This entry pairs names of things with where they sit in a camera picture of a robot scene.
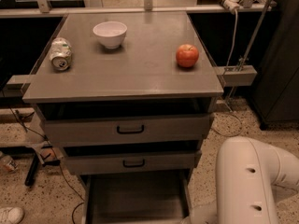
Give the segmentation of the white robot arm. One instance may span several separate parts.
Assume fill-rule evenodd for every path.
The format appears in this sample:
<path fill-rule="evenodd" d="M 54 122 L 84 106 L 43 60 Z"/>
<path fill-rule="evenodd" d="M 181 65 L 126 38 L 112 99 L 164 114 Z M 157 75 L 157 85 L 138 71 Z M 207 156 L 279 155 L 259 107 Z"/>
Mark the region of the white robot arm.
<path fill-rule="evenodd" d="M 276 202 L 299 185 L 299 158 L 280 147 L 237 136 L 216 160 L 216 200 L 192 209 L 180 224 L 279 224 Z"/>

